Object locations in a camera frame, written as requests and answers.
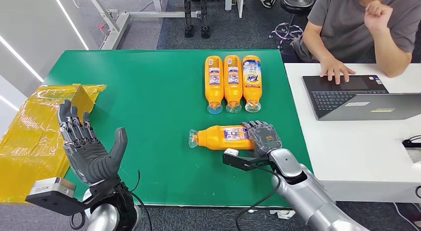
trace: yellow plastic wrap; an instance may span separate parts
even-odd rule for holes
[[[0,141],[0,203],[24,203],[34,181],[65,175],[69,162],[57,108],[69,99],[81,118],[105,87],[41,86],[26,100]]]

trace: black cable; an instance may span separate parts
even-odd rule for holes
[[[132,191],[129,191],[129,193],[131,194],[131,195],[133,195],[138,201],[139,201],[139,203],[140,203],[140,205],[142,206],[142,208],[144,208],[145,209],[145,211],[146,211],[146,215],[147,215],[147,220],[149,221],[149,229],[150,229],[150,231],[152,231],[152,221],[150,220],[150,215],[149,215],[149,211],[147,210],[147,208],[145,207],[145,205],[144,205],[144,203],[142,202],[142,200],[136,195],[136,194],[134,194]]]
[[[70,227],[72,229],[74,229],[74,230],[79,230],[79,229],[81,229],[85,225],[85,212],[82,211],[82,212],[80,212],[78,214],[82,215],[82,221],[80,222],[80,225],[79,226],[74,225],[74,220],[73,220],[74,219],[74,216],[77,215],[77,214],[74,214],[74,215],[72,215],[70,217]]]
[[[420,186],[418,186],[418,187],[415,189],[415,195],[416,195],[418,198],[420,198],[420,199],[421,199],[421,195],[420,195],[420,194],[418,194],[419,189],[421,189],[421,185],[420,185]]]
[[[421,135],[416,135],[416,136],[413,136],[413,137],[409,138],[408,140],[409,140],[409,141],[415,141],[415,140],[418,140],[418,139],[421,139]]]
[[[241,231],[241,228],[240,228],[240,225],[238,225],[238,219],[243,215],[243,214],[245,214],[248,210],[251,210],[251,209],[253,209],[254,207],[256,207],[256,206],[258,206],[260,203],[262,203],[263,201],[265,201],[265,200],[267,200],[269,197],[271,197],[278,189],[279,189],[279,187],[280,187],[280,185],[281,185],[281,179],[279,178],[279,175],[278,174],[276,174],[275,172],[273,172],[273,171],[271,171],[271,170],[267,170],[267,169],[264,169],[264,168],[261,168],[261,167],[258,167],[258,166],[256,166],[256,165],[254,165],[254,164],[252,164],[252,166],[254,166],[255,168],[258,168],[258,169],[260,169],[260,170],[264,170],[264,171],[266,171],[266,172],[269,172],[270,174],[272,174],[272,175],[274,175],[274,176],[276,176],[276,178],[278,179],[278,184],[275,186],[275,188],[270,192],[270,193],[268,193],[267,195],[265,195],[262,199],[260,199],[258,202],[256,202],[256,203],[254,203],[252,206],[250,206],[250,207],[247,207],[247,208],[245,208],[244,210],[242,210],[238,215],[237,215],[237,217],[235,218],[235,225],[237,226],[237,229],[238,229],[238,231]]]
[[[136,183],[136,186],[133,188],[133,190],[130,190],[130,192],[133,192],[134,190],[136,190],[136,188],[139,185],[139,181],[140,181],[140,169],[138,169],[138,182]]]

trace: tide logo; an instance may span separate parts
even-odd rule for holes
[[[246,83],[249,84],[258,84],[260,81],[260,75],[257,73],[249,73],[246,75]]]

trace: human hand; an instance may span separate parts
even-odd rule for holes
[[[114,145],[108,153],[96,138],[88,112],[84,112],[82,124],[77,116],[76,106],[65,100],[59,105],[57,116],[65,141],[63,148],[79,179],[90,185],[117,175],[127,146],[124,128],[115,131]]]
[[[372,1],[365,8],[364,24],[371,34],[388,29],[387,23],[393,8],[383,5],[379,1]]]
[[[333,56],[326,60],[320,61],[320,66],[322,68],[320,77],[328,75],[328,81],[332,81],[333,76],[335,76],[336,84],[339,84],[341,82],[341,72],[342,74],[344,74],[345,82],[349,82],[350,75],[355,75],[355,71],[346,67],[344,63],[338,61]]]

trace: orange bottle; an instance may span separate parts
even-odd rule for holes
[[[262,73],[257,56],[243,58],[243,95],[247,103],[244,108],[251,113],[260,111],[259,99],[262,96]]]
[[[208,112],[222,112],[223,99],[223,66],[219,56],[209,56],[205,61],[205,97],[208,100]]]
[[[189,146],[207,147],[211,150],[252,150],[253,142],[249,139],[247,129],[241,125],[212,126],[206,130],[195,131],[190,129]]]
[[[238,56],[224,59],[224,93],[227,101],[226,110],[230,113],[241,111],[240,100],[243,97],[243,73]]]

